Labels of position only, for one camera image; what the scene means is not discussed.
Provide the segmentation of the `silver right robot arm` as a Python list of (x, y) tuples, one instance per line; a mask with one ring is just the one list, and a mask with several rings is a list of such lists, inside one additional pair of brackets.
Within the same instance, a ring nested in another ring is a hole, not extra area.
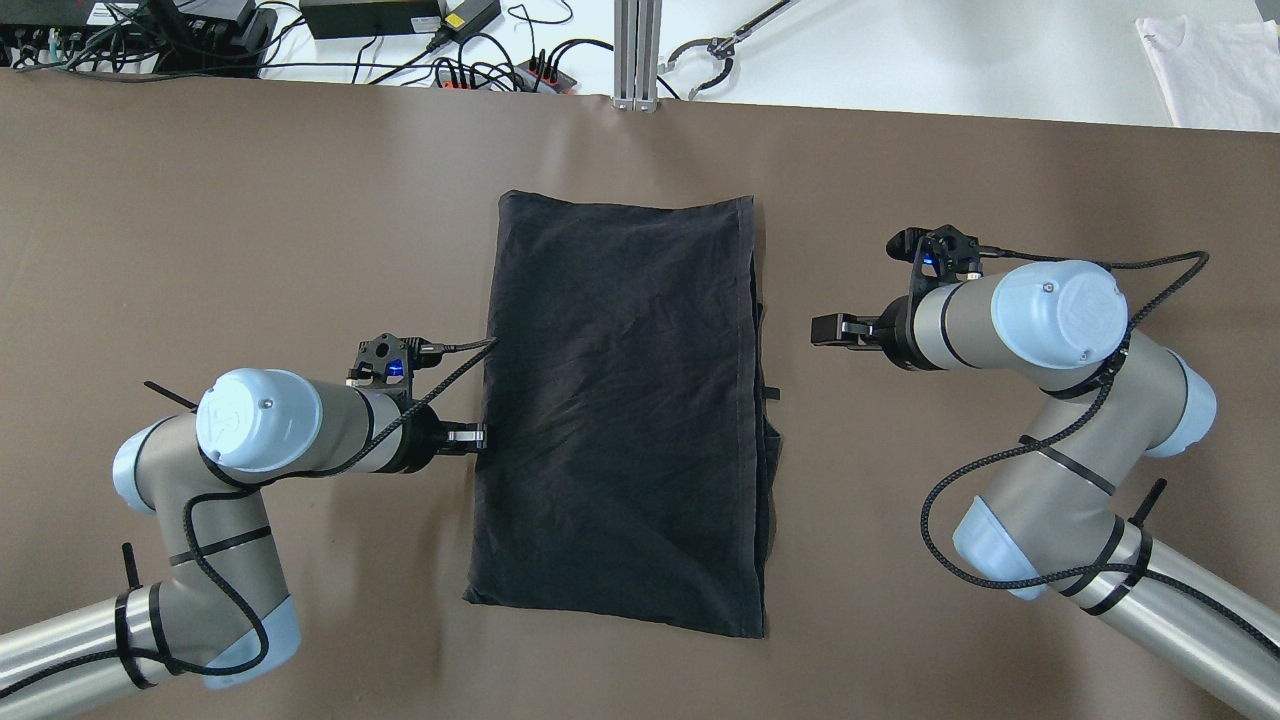
[(1115, 492), (1143, 457), (1213, 424), (1213, 389), (1153, 342), (1107, 266), (1030, 263), (998, 275), (914, 275), (876, 316), (815, 316), (815, 346), (881, 351), (908, 370), (1010, 370), (1044, 395), (1011, 447), (941, 479), (920, 510), (936, 562), (1024, 600), (1052, 592), (1251, 719), (1277, 716), (1277, 612), (1156, 539), (1156, 486), (1129, 518)]

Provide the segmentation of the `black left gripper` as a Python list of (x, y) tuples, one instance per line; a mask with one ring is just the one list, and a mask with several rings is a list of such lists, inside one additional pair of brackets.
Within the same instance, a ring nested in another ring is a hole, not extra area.
[(396, 451), (396, 473), (416, 473), (436, 456), (480, 454), (489, 446), (486, 423), (445, 421), (430, 405), (408, 416), (401, 429), (403, 434)]

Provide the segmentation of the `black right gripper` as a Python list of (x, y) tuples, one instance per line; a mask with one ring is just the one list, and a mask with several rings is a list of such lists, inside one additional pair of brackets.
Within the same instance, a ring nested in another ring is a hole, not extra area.
[(810, 343), (855, 352), (881, 352), (893, 365), (909, 372), (924, 372), (925, 357), (913, 334), (911, 304), (908, 296), (891, 301), (878, 315), (831, 313), (810, 319)]

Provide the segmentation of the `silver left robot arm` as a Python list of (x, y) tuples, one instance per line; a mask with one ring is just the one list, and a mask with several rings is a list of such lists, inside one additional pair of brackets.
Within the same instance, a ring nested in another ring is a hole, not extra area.
[(476, 454), (481, 424), (443, 421), (402, 389), (238, 369), (196, 409), (132, 436), (113, 482), (160, 528), (172, 574), (3, 637), (3, 716), (61, 719), (200, 676), (211, 689), (287, 662), (300, 624), (262, 489), (291, 478), (411, 473)]

